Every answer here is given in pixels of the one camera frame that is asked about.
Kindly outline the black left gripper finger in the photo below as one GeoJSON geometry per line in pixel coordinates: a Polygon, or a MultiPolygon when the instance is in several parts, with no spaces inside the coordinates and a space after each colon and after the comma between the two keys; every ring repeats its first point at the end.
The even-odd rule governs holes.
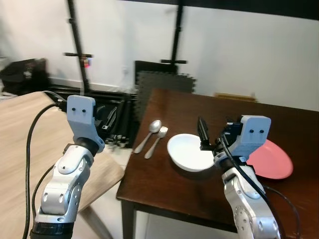
{"type": "Polygon", "coordinates": [[[103,125],[103,130],[105,132],[111,132],[112,128],[114,127],[115,121],[118,117],[118,107],[114,107],[109,114],[107,114],[107,120],[103,125]]]}

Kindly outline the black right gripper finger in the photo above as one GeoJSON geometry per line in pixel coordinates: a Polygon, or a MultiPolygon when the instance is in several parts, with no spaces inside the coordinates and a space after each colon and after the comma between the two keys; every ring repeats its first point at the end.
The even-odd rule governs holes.
{"type": "Polygon", "coordinates": [[[200,139],[200,150],[210,151],[209,130],[203,117],[198,117],[197,133],[200,139]]]}

